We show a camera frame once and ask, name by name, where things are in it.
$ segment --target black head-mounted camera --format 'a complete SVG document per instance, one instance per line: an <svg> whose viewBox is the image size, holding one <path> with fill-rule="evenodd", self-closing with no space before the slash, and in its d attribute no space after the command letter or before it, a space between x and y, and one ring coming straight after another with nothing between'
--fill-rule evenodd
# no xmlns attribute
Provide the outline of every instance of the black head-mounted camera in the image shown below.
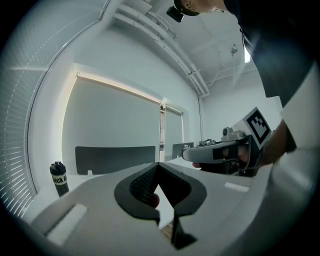
<svg viewBox="0 0 320 256"><path fill-rule="evenodd" d="M181 22L184 18L184 15L187 16L197 16L200 13L188 10L181 4L181 0L174 0L174 5L171 6L167 11L166 14L169 15L172 19L176 22Z"/></svg>

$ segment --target table surface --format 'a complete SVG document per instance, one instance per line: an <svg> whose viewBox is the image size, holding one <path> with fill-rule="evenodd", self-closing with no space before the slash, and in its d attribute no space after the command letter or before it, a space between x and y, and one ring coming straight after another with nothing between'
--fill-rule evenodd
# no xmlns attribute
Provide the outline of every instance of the table surface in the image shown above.
<svg viewBox="0 0 320 256"><path fill-rule="evenodd" d="M168 161L167 163L172 163L176 165L180 165L183 167L188 167L191 169L196 169L192 166L191 162L185 161L182 159L182 157L173 159ZM69 191L74 190L76 187L84 183L85 181L88 181L89 179L99 177L100 175L68 175L68 187ZM160 213L160 223L159 228L162 229L165 227L168 223L170 223L174 218L174 209L170 205L168 199L166 198L165 194L163 193L162 189L158 185L155 193L159 196L160 202L156 210ZM40 192L34 197L31 204L27 208L25 214L23 215L23 219L31 224L34 219L50 204L52 204L54 201L58 200L59 196L56 190L56 187L52 180L48 180L48 182L42 187Z"/></svg>

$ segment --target roller shade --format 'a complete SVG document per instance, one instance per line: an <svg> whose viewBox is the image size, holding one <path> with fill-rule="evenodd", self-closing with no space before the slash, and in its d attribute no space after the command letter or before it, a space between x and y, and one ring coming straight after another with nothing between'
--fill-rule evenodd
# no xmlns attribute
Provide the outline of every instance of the roller shade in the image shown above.
<svg viewBox="0 0 320 256"><path fill-rule="evenodd" d="M176 111L165 108L165 142L164 160L172 160L173 144L183 142L182 115Z"/></svg>
<svg viewBox="0 0 320 256"><path fill-rule="evenodd" d="M37 90L60 52L98 20L105 2L39 1L1 53L0 198L16 216L23 216L36 194L28 162L28 125Z"/></svg>
<svg viewBox="0 0 320 256"><path fill-rule="evenodd" d="M77 78L66 107L62 130L62 160L68 173L83 174L76 168L76 147L154 146L154 159L159 161L159 143L159 102L105 83Z"/></svg>

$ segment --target ceiling light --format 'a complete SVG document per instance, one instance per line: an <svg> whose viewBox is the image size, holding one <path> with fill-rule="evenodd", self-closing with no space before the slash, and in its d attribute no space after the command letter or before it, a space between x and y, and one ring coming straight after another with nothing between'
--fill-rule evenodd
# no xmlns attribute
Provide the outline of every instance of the ceiling light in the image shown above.
<svg viewBox="0 0 320 256"><path fill-rule="evenodd" d="M249 63L251 61L251 56L245 45L243 45L243 50L244 50L244 63Z"/></svg>

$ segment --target person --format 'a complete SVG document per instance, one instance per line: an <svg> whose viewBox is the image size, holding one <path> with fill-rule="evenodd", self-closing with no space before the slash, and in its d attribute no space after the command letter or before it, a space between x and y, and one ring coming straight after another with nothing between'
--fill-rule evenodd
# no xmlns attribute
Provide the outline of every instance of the person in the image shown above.
<svg viewBox="0 0 320 256"><path fill-rule="evenodd" d="M266 97L279 96L283 107L295 94L315 60L308 45L312 21L302 15L300 6L288 0L274 4L255 0L175 0L174 3L188 16L214 10L235 15L243 44L257 67ZM264 146L257 168L276 162L295 148L295 141L282 120ZM245 147L238 149L238 158L248 161ZM193 166L199 168L201 163L193 163Z"/></svg>

